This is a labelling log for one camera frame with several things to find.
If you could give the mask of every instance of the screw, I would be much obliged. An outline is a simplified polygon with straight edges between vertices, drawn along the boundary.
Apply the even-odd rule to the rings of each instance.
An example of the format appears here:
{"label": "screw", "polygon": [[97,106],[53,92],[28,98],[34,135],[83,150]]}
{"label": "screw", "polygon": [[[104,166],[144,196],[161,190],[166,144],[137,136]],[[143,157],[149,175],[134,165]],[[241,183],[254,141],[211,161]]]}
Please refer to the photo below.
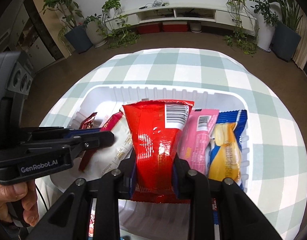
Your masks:
{"label": "screw", "polygon": [[118,170],[118,169],[114,169],[114,170],[111,171],[111,174],[112,174],[113,176],[118,176],[120,173],[121,173],[121,171]]}
{"label": "screw", "polygon": [[231,184],[234,183],[233,179],[231,179],[231,178],[225,178],[225,179],[224,179],[224,182],[225,182],[225,184],[227,184],[227,185],[231,185]]}
{"label": "screw", "polygon": [[77,180],[76,180],[76,185],[77,185],[77,186],[81,186],[81,185],[83,185],[83,184],[84,184],[84,182],[85,182],[85,180],[84,180],[84,179],[82,179],[82,178],[77,179]]}
{"label": "screw", "polygon": [[190,176],[196,176],[198,174],[198,172],[196,170],[188,170],[188,174]]}

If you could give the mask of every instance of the barcode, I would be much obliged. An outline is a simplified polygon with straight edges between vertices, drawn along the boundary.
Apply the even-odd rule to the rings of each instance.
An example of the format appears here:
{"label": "barcode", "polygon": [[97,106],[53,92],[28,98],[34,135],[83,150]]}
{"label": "barcode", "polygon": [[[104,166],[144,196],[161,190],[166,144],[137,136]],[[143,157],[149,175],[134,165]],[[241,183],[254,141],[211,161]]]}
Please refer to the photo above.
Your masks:
{"label": "barcode", "polygon": [[211,118],[210,115],[201,115],[198,118],[197,131],[207,131],[208,130],[208,122]]}
{"label": "barcode", "polygon": [[165,104],[165,128],[182,130],[189,115],[189,107],[180,104]]}

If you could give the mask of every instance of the red storage box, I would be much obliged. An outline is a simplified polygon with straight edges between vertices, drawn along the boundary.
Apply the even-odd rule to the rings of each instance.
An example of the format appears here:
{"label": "red storage box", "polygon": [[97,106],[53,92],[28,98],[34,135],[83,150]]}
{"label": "red storage box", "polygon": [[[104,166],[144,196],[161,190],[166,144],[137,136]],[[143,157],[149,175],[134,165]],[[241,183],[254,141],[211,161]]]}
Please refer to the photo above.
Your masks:
{"label": "red storage box", "polygon": [[162,29],[164,32],[187,32],[188,22],[164,22],[162,24]]}
{"label": "red storage box", "polygon": [[146,23],[137,27],[139,34],[145,33],[159,33],[161,32],[161,23]]}

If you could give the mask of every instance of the round table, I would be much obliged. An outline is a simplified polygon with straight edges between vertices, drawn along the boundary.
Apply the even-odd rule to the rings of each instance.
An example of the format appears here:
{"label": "round table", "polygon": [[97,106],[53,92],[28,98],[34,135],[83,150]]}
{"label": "round table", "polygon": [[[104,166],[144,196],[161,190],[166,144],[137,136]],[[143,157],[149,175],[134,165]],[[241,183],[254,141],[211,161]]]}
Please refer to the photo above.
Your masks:
{"label": "round table", "polygon": [[[154,84],[206,88],[240,95],[247,103],[253,137],[252,187],[247,195],[283,239],[299,231],[307,201],[307,154],[298,125],[275,95],[236,60],[203,49],[149,49],[116,55],[75,85],[41,126],[67,127],[86,93],[103,84]],[[61,192],[49,177],[37,180],[52,205]],[[40,217],[45,213],[39,197]]]}

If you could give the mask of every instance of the table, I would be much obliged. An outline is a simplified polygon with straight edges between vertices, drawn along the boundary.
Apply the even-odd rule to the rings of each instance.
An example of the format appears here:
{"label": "table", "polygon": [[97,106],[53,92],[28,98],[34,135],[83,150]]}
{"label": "table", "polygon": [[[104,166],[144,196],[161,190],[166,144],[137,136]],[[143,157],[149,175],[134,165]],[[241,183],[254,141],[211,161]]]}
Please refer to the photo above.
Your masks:
{"label": "table", "polygon": [[[116,55],[72,86],[41,126],[67,127],[88,90],[101,84],[176,85],[229,91],[244,98],[254,149],[252,187],[247,194],[283,239],[294,239],[307,201],[303,138],[280,99],[243,65],[203,49],[149,49]],[[37,185],[49,203],[61,194],[49,177],[38,179]]]}

